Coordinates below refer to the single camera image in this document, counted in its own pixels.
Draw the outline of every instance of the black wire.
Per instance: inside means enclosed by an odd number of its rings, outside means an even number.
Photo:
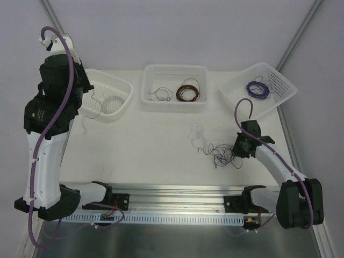
[[[184,82],[186,82],[186,81],[188,81],[188,80],[194,80],[194,81],[196,81],[197,84],[198,84],[198,91],[200,91],[199,82],[198,82],[198,80],[196,80],[196,79],[194,79],[194,78],[188,78],[188,79],[186,79],[185,81],[182,82],[182,85],[181,85],[181,86],[183,86],[183,85],[184,85]]]
[[[167,93],[167,97],[166,98],[164,98],[164,97],[162,97],[162,96],[158,96],[157,95],[157,92],[160,92],[160,91],[164,91],[164,92],[166,92]],[[149,90],[148,91],[148,93],[149,94],[155,94],[155,97],[158,99],[158,101],[170,101],[172,98],[173,98],[173,92],[170,90],[170,89],[167,89],[166,87],[160,87],[160,88],[158,88],[155,92],[151,92],[151,90]]]
[[[243,161],[241,159],[241,166],[237,167],[234,165],[233,161],[237,158],[233,154],[233,146],[229,144],[220,144],[216,147],[214,147],[214,144],[209,144],[207,152],[203,150],[202,148],[198,148],[198,151],[202,150],[202,152],[205,155],[212,155],[213,161],[215,164],[215,168],[219,167],[225,167],[228,164],[232,164],[236,169],[240,169],[243,165]]]

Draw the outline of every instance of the gray wire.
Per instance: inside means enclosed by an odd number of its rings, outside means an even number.
[[[108,110],[108,105],[112,101],[119,101],[121,103],[121,105],[123,105],[125,102],[124,99],[122,99],[121,97],[116,96],[116,95],[112,95],[112,96],[106,98],[102,103],[102,110],[103,110],[104,114],[111,114],[112,113],[112,111]]]
[[[95,100],[95,101],[101,106],[101,110],[100,110],[99,113],[98,113],[96,116],[94,116],[94,117],[84,116],[84,117],[81,119],[81,125],[82,125],[82,128],[84,129],[84,132],[83,132],[82,134],[87,134],[87,129],[86,129],[85,124],[84,124],[85,118],[88,118],[88,119],[95,119],[95,118],[97,118],[97,117],[102,113],[102,109],[103,109],[103,108],[102,108],[102,102],[100,102],[99,100],[93,98],[93,96],[95,95],[95,90],[92,89],[92,91],[93,91],[93,93],[92,93],[92,95],[91,95],[91,99]]]

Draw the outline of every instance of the purple tube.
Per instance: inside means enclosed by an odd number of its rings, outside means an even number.
[[[56,111],[56,114],[53,116],[52,120],[49,122],[49,124],[44,128],[43,132],[41,133],[40,137],[38,138],[38,141],[36,143],[36,146],[34,148],[33,151],[33,156],[32,159],[36,160],[37,156],[38,156],[38,151],[39,151],[39,147],[45,137],[45,135],[47,134],[47,132],[49,131],[49,129],[54,125],[54,123],[56,122],[56,120],[58,119],[59,115],[61,114],[61,112],[63,111],[63,109],[65,108],[67,101],[69,99],[72,87],[73,87],[73,80],[74,80],[74,66],[73,66],[73,58],[71,56],[71,53],[69,51],[69,48],[65,42],[65,40],[63,39],[62,35],[54,28],[46,26],[43,27],[41,30],[41,37],[42,40],[45,39],[45,32],[46,31],[52,31],[56,34],[56,36],[58,36],[58,38],[61,40],[61,43],[66,51],[67,54],[67,59],[68,59],[68,65],[69,65],[69,81],[68,81],[68,86],[67,86],[67,91],[66,94],[61,102],[60,107],[58,108],[58,110]],[[35,170],[36,170],[36,161],[32,163],[31,165],[31,173],[30,173],[30,198],[34,198],[34,176],[35,176]],[[50,246],[53,241],[55,240],[57,233],[59,231],[60,228],[60,224],[61,224],[61,219],[59,220],[58,226],[56,227],[56,231],[53,235],[53,237],[51,238],[50,242],[46,245],[40,245],[39,243],[37,243],[37,241],[35,240],[34,236],[33,236],[33,232],[32,232],[32,217],[33,217],[33,201],[30,202],[30,209],[28,212],[28,235],[30,237],[31,242],[33,243],[33,245],[37,248],[46,248],[48,246]]]

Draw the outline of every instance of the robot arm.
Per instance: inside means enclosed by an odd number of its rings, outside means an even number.
[[[241,127],[254,137],[265,142],[272,149],[277,150],[275,142],[269,136],[261,136],[261,130],[256,120],[241,122]],[[247,134],[238,133],[233,147],[233,154],[242,158],[255,157],[271,173],[280,187],[279,193],[270,191],[262,185],[247,187],[242,193],[242,203],[246,207],[235,207],[235,210],[245,210],[248,206],[262,206],[269,211],[276,213],[277,219],[282,227],[306,227],[309,223],[310,210],[305,200],[305,193],[300,185],[297,175],[305,184],[309,194],[312,210],[313,224],[321,224],[324,220],[323,192],[321,184],[317,179],[308,179],[292,165],[291,173],[283,162],[267,146]]]
[[[67,90],[69,64],[60,39],[46,37],[41,43],[50,52],[40,67],[42,82],[38,85],[38,94],[25,107],[24,129],[29,142],[29,170],[26,192],[15,201],[15,208],[29,211],[30,177],[32,162],[36,162],[34,175],[34,211],[38,217],[47,221],[71,215],[78,207],[92,202],[112,204],[112,189],[101,182],[85,184],[59,184],[60,167],[67,145],[69,133],[78,109],[82,104],[83,93],[94,87],[90,85],[81,60],[73,48],[69,35],[63,38],[73,57],[74,81],[68,102],[62,113],[41,142],[36,160],[32,160],[34,148],[47,124],[56,114]]]

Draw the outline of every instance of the white plastic basket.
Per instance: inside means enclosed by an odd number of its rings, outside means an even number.
[[[256,77],[262,76],[263,81],[270,82],[271,96],[264,100],[258,100],[248,95],[245,86]],[[253,102],[253,113],[251,119],[257,119],[270,110],[281,105],[283,102],[294,96],[297,89],[282,74],[267,63],[257,63],[231,80],[220,85],[225,102],[233,110],[242,98],[249,98]],[[242,102],[238,109],[238,115],[248,118],[250,103]]]
[[[117,77],[86,69],[87,77],[94,85],[94,91],[83,94],[81,111],[87,116],[103,121],[114,121],[119,118],[128,107],[133,86]]]
[[[197,81],[188,80],[184,84],[190,84],[199,89],[200,97],[195,102],[179,102],[176,98],[176,92],[182,83],[190,78]],[[173,93],[170,101],[159,101],[154,94],[150,94],[150,92],[155,92],[160,87],[166,87]],[[204,66],[168,64],[151,64],[146,66],[142,80],[141,100],[145,111],[202,112],[209,101],[207,69]]]

